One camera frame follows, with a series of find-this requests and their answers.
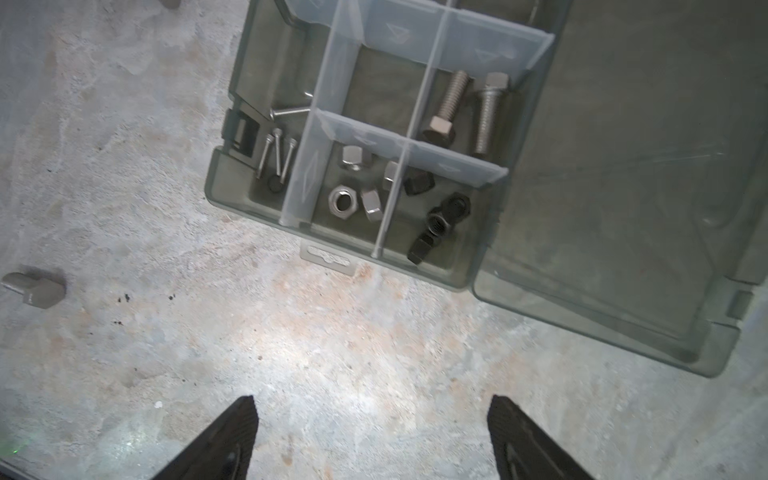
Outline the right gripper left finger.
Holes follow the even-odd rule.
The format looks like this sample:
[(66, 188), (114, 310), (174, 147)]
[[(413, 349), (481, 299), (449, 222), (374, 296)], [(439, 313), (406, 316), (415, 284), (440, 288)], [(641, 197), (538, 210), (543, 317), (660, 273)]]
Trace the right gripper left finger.
[(245, 480), (258, 426), (254, 397), (239, 397), (153, 479)]

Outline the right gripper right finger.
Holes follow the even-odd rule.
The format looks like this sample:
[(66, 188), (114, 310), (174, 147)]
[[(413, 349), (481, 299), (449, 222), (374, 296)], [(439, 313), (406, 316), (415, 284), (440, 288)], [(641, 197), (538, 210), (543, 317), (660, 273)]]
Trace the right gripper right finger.
[(500, 479), (593, 479), (509, 397), (492, 397), (487, 426)]

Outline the small steel nut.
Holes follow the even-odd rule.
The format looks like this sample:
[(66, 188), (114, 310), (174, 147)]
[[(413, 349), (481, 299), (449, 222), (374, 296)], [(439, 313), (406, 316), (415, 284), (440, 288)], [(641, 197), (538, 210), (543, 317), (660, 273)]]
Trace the small steel nut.
[(363, 190), (361, 201), (366, 218), (370, 222), (380, 222), (383, 219), (383, 206), (377, 189)]

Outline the grey compartment organizer box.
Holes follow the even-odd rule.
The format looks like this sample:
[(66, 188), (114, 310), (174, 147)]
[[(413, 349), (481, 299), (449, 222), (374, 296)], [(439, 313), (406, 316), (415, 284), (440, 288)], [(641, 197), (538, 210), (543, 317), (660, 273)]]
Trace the grey compartment organizer box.
[[(457, 70), (444, 148), (422, 132)], [(478, 158), (490, 72), (510, 83)], [(763, 1), (253, 1), (228, 94), (207, 200), (314, 241), (318, 264), (371, 260), (704, 377), (767, 281)], [(256, 178), (275, 128), (282, 165), (299, 141), (285, 184), (274, 144)], [(345, 145), (371, 166), (344, 169)], [(435, 187), (407, 196), (413, 170)], [(339, 185), (357, 192), (347, 220)], [(471, 213), (434, 238), (427, 214), (454, 192)]]

